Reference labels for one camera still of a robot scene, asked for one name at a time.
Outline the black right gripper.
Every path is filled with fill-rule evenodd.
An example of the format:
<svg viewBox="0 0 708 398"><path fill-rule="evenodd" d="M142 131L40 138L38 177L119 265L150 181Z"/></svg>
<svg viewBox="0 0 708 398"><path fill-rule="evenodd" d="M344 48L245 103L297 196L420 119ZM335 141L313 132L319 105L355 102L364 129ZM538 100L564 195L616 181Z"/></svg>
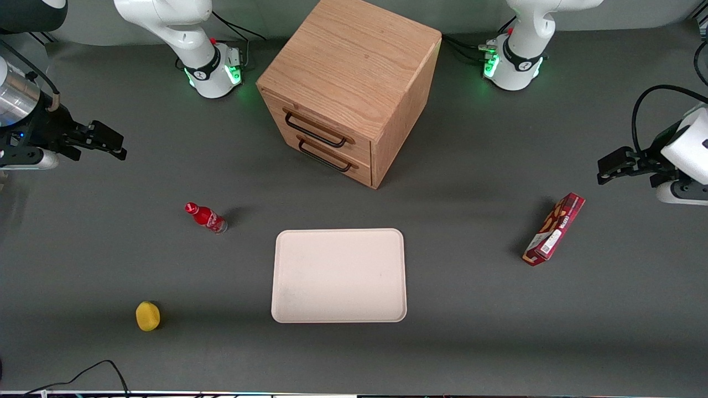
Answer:
<svg viewBox="0 0 708 398"><path fill-rule="evenodd" d="M100 121L91 121L83 131L84 143L70 142L78 126L65 106L50 112L37 105L22 121L2 124L2 166L58 166L59 156L79 161L81 149L126 160L124 136Z"/></svg>

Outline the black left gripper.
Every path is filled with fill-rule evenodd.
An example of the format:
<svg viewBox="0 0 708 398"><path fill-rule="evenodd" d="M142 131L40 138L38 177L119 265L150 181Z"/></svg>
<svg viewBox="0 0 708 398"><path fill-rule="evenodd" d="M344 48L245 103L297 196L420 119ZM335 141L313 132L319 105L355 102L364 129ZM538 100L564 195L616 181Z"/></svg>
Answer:
<svg viewBox="0 0 708 398"><path fill-rule="evenodd" d="M680 185L686 185L687 175L679 171L662 154L662 149L678 138L679 126L680 123L671 124L645 149L640 146L639 134L635 128L635 150L640 155L639 164L634 150L629 146L622 146L597 161L597 183L602 186L617 178L652 174L652 188L658 188L664 183L674 184L676 181Z"/></svg>

